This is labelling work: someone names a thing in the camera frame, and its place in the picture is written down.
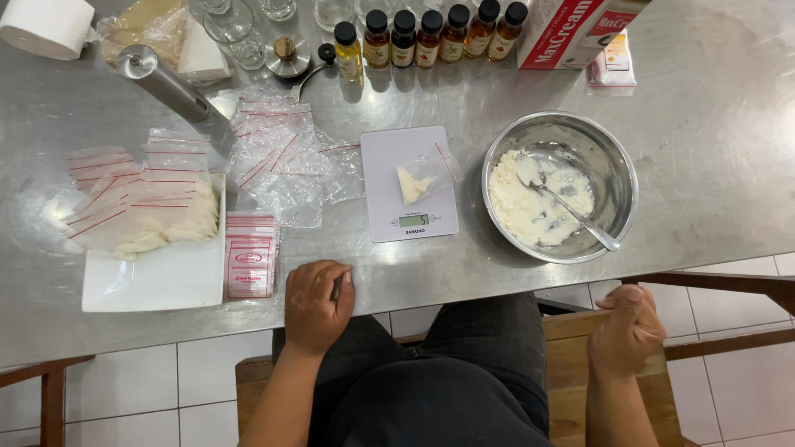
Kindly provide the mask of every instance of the metal spoon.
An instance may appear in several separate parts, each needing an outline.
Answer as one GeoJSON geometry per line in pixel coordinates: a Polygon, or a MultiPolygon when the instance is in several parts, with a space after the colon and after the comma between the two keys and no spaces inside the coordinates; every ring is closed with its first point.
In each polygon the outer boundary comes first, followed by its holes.
{"type": "MultiPolygon", "coordinates": [[[[545,182],[546,175],[544,173],[539,173],[539,175],[541,177],[541,182],[545,182]]],[[[522,179],[522,177],[519,175],[519,173],[516,173],[516,177],[518,177],[519,183],[523,184],[527,188],[536,191],[540,189],[541,191],[547,192],[550,196],[553,197],[553,199],[557,200],[559,204],[563,205],[564,208],[568,210],[568,212],[572,213],[572,216],[574,216],[575,219],[579,220],[579,222],[583,224],[583,227],[585,227],[588,231],[590,231],[591,234],[594,235],[594,237],[596,237],[602,243],[602,245],[604,245],[605,248],[607,248],[609,251],[616,251],[619,249],[619,247],[621,246],[621,243],[619,243],[619,241],[613,239],[612,236],[608,235],[606,231],[604,231],[602,228],[596,225],[592,220],[579,214],[577,210],[570,207],[563,199],[560,198],[560,196],[552,192],[551,189],[547,188],[546,185],[536,185],[535,183],[530,181],[530,179],[527,179],[528,181],[525,182],[522,179]]]]}

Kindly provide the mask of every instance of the kitchen scale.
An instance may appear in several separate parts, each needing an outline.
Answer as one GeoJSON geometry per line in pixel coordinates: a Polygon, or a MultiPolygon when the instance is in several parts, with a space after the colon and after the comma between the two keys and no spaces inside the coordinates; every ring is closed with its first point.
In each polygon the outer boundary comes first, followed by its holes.
{"type": "Polygon", "coordinates": [[[398,166],[422,157],[443,159],[442,154],[448,152],[443,126],[366,132],[360,142],[370,239],[373,242],[458,232],[458,208],[452,184],[404,206],[398,180],[398,166]]]}

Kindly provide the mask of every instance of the right hand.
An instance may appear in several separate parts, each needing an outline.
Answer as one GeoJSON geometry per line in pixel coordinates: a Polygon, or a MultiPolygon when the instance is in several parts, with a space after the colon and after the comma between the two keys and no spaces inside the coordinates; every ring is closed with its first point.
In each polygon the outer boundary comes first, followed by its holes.
{"type": "Polygon", "coordinates": [[[285,293],[285,349],[323,357],[351,319],[354,296],[350,265],[324,260],[291,271],[285,293]],[[339,297],[332,300],[338,279],[339,297]]]}
{"type": "Polygon", "coordinates": [[[592,372],[619,379],[634,377],[665,340],[665,328],[657,318],[651,292],[641,286],[624,285],[596,301],[596,305],[613,312],[588,338],[592,372]]]}

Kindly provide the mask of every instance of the black pants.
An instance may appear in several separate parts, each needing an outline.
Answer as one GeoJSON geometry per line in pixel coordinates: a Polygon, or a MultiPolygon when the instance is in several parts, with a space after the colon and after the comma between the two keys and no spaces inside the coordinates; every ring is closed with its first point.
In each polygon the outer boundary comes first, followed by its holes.
{"type": "MultiPolygon", "coordinates": [[[[285,330],[273,331],[273,361],[285,346],[285,330]]],[[[532,292],[442,306],[425,340],[403,348],[371,316],[352,317],[328,350],[315,385],[309,444],[316,445],[347,390],[388,363],[446,356],[489,371],[523,406],[527,393],[545,394],[544,329],[532,292]]]]}

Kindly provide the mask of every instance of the white plate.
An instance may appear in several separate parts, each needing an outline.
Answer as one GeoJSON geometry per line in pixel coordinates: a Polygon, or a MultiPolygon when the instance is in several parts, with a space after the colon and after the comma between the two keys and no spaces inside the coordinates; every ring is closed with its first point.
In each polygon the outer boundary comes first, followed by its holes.
{"type": "Polygon", "coordinates": [[[89,250],[83,277],[83,312],[139,312],[221,304],[227,190],[223,174],[211,176],[221,199],[218,235],[207,242],[180,241],[122,261],[89,250]]]}

